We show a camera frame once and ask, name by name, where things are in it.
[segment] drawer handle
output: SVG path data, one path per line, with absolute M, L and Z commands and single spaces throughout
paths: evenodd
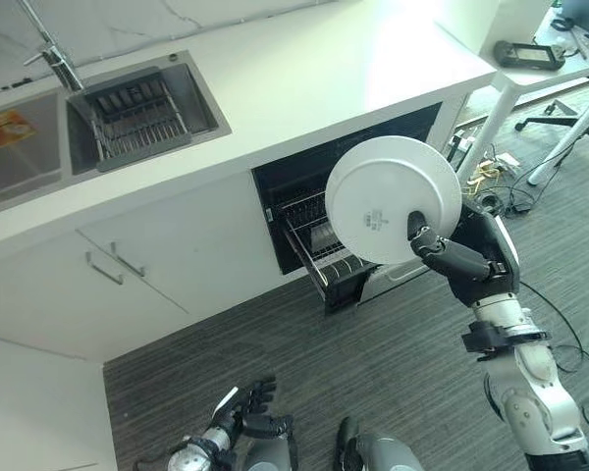
M 117 277 L 114 277 L 113 275 L 109 275 L 107 272 L 105 272 L 98 265 L 94 264 L 94 262 L 91 261 L 91 252 L 85 253 L 85 260 L 87 261 L 87 265 L 89 265 L 91 268 L 93 268 L 99 274 L 103 275 L 104 277 L 106 277 L 109 280 L 111 280 L 112 282 L 114 282 L 116 285 L 122 285 L 125 282 L 125 279 L 123 278 L 122 274 L 118 275 Z
M 146 269 L 144 267 L 139 267 L 138 268 L 135 265 L 132 265 L 131 263 L 129 263 L 125 258 L 123 258 L 118 253 L 118 249 L 117 248 L 118 247 L 116 245 L 116 242 L 111 242 L 111 253 L 114 256 L 114 258 L 116 260 L 118 260 L 120 263 L 122 263 L 129 270 L 131 270 L 132 272 L 134 272 L 136 275 L 138 275 L 141 278 L 144 278 L 146 276 Z

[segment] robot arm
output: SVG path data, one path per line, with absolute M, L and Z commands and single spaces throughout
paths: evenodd
M 450 239 L 436 235 L 419 212 L 410 214 L 407 236 L 423 263 L 473 309 L 477 320 L 462 339 L 467 351 L 483 353 L 489 400 L 530 469 L 589 471 L 580 413 L 559 381 L 549 336 L 517 301 L 516 253 L 502 222 L 465 202 Z
M 293 417 L 263 415 L 273 400 L 275 386 L 275 377 L 268 377 L 245 388 L 233 388 L 216 406 L 200 437 L 184 437 L 178 445 L 166 450 L 164 454 L 170 456 L 168 471 L 233 471 L 236 463 L 233 449 L 242 434 L 265 440 L 283 438 L 295 471 Z M 134 470 L 139 471 L 139 462 L 153 462 L 160 457 L 141 459 Z

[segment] orange sticker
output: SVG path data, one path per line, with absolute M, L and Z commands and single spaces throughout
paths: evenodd
M 35 130 L 16 110 L 0 113 L 0 147 L 35 134 Z

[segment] faucet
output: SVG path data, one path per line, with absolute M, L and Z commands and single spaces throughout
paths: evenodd
M 59 47 L 57 41 L 50 35 L 37 13 L 30 3 L 28 3 L 28 0 L 18 0 L 18 3 L 20 3 L 20 6 L 28 15 L 30 22 L 37 28 L 44 40 L 44 43 L 38 48 L 39 52 L 25 61 L 24 65 L 28 66 L 34 61 L 43 58 L 64 87 L 71 92 L 83 90 L 84 86 L 77 75 L 77 71 L 70 57 L 68 57 L 68 54 Z

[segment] white cabinet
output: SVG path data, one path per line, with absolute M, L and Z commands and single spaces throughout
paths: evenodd
M 250 172 L 80 231 L 183 306 L 192 322 L 290 280 L 281 275 Z
M 0 339 L 106 361 L 189 323 L 183 309 L 77 233 L 0 260 Z
M 0 341 L 0 471 L 85 466 L 117 469 L 100 365 Z

